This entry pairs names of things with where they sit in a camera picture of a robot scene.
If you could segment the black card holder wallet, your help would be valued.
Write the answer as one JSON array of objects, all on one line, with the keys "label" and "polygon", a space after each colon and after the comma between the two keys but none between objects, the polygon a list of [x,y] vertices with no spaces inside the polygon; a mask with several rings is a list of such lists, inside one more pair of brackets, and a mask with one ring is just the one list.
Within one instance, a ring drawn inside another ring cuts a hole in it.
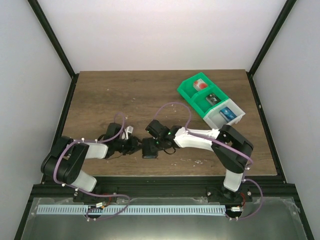
[{"label": "black card holder wallet", "polygon": [[142,158],[156,159],[158,157],[158,149],[155,146],[155,139],[152,137],[142,139]]}]

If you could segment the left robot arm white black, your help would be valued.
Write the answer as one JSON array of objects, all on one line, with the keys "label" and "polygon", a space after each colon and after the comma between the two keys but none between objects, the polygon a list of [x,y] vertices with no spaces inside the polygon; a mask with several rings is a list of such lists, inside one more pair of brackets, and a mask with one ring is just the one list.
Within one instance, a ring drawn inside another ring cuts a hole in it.
[{"label": "left robot arm white black", "polygon": [[133,135],[132,126],[110,123],[105,134],[95,140],[60,137],[41,165],[41,172],[62,185],[84,190],[89,201],[97,202],[102,189],[97,179],[82,170],[86,159],[108,159],[114,153],[131,155],[142,149],[142,140]]}]

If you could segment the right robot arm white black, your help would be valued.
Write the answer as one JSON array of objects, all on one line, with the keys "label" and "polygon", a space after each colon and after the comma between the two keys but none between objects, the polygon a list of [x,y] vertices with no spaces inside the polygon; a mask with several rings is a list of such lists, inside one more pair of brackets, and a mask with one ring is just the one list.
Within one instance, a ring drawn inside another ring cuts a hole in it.
[{"label": "right robot arm white black", "polygon": [[240,196],[244,172],[253,164],[253,144],[230,125],[220,129],[198,130],[174,125],[168,128],[158,120],[152,120],[145,129],[151,137],[142,139],[142,157],[155,159],[158,152],[195,148],[214,152],[226,169],[222,195],[229,202]]}]

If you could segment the black card in bin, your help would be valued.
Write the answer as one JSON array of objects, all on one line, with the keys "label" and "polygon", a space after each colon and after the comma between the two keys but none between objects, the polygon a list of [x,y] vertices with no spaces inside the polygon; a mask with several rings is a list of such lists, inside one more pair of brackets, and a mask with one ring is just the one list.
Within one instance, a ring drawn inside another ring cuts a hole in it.
[{"label": "black card in bin", "polygon": [[205,97],[205,99],[212,105],[215,106],[221,102],[221,99],[217,97],[214,93],[211,93]]}]

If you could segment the red white card in bin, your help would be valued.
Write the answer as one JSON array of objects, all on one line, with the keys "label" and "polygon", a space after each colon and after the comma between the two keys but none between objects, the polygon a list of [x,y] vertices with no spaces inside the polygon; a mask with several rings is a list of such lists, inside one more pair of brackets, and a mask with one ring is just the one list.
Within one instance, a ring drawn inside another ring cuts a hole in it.
[{"label": "red white card in bin", "polygon": [[202,80],[201,78],[200,79],[197,79],[193,82],[193,87],[199,92],[205,88],[208,87],[208,84]]}]

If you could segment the blue card in bin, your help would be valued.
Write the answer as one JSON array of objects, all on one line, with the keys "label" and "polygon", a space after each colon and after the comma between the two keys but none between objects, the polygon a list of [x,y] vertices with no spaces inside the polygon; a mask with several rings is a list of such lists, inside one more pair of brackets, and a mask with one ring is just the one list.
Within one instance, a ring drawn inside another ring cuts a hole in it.
[{"label": "blue card in bin", "polygon": [[237,115],[229,107],[222,108],[219,111],[219,114],[225,119],[226,122],[231,122],[237,118]]}]

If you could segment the green white sorting bin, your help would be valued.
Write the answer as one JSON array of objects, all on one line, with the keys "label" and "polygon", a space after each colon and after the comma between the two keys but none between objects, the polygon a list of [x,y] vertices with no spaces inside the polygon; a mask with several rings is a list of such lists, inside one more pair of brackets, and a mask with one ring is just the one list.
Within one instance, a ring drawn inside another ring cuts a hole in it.
[{"label": "green white sorting bin", "polygon": [[237,124],[246,114],[203,72],[182,81],[177,92],[212,129]]}]

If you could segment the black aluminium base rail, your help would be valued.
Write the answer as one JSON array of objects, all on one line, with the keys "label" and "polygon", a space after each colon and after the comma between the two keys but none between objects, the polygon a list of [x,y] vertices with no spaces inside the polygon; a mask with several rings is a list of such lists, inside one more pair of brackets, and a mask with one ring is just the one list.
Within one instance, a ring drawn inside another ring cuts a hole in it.
[{"label": "black aluminium base rail", "polygon": [[133,198],[208,198],[209,202],[233,203],[242,199],[292,197],[296,199],[296,186],[278,176],[252,176],[239,190],[231,192],[223,186],[221,176],[102,176],[98,177],[93,194],[120,194]]}]

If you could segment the left black frame post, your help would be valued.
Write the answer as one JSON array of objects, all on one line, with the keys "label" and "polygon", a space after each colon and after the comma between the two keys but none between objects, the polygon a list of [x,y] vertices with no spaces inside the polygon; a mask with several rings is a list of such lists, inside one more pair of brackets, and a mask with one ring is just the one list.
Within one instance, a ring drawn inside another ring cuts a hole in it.
[{"label": "left black frame post", "polygon": [[61,63],[63,64],[64,68],[66,69],[68,75],[73,79],[76,76],[76,73],[67,58],[65,51],[63,50],[49,20],[47,19],[40,3],[38,0],[27,0],[28,4],[30,5],[32,11],[34,12],[36,18],[38,19],[42,29],[44,30],[45,34],[47,35],[51,45],[53,46],[55,52],[57,53]]}]

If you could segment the black frame post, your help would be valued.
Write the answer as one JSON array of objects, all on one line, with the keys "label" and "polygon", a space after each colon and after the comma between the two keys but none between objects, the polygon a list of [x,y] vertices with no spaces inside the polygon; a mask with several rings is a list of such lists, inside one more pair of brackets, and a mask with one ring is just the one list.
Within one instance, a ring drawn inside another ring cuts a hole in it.
[{"label": "black frame post", "polygon": [[27,0],[28,4],[30,5],[32,11],[34,12],[36,18],[38,19],[42,29],[44,30],[45,34],[47,35],[51,45],[53,46],[55,52],[57,53],[61,63],[63,64],[64,68],[66,69],[68,75],[73,79],[76,76],[76,73],[67,58],[65,51],[63,50],[49,20],[47,19],[40,3],[38,0]]},{"label": "black frame post", "polygon": [[254,76],[260,67],[263,59],[268,53],[270,47],[272,46],[274,40],[276,39],[278,33],[280,32],[283,24],[285,23],[287,17],[289,16],[291,10],[295,6],[297,0],[286,0],[280,13],[278,14],[271,30],[269,31],[261,49],[259,50],[250,70],[248,71],[250,76]]}]

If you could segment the right black frame post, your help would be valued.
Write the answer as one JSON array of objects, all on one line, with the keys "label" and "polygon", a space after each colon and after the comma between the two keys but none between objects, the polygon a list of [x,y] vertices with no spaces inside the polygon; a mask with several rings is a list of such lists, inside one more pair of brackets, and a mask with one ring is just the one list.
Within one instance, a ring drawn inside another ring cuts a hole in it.
[{"label": "right black frame post", "polygon": [[291,10],[295,6],[297,0],[286,0],[280,13],[278,14],[271,30],[269,31],[261,49],[259,50],[250,70],[248,71],[250,76],[254,76],[260,67],[263,59],[268,53],[270,47],[272,46],[274,40],[276,39],[278,33],[280,32],[283,24],[285,23],[287,17],[289,16]]}]

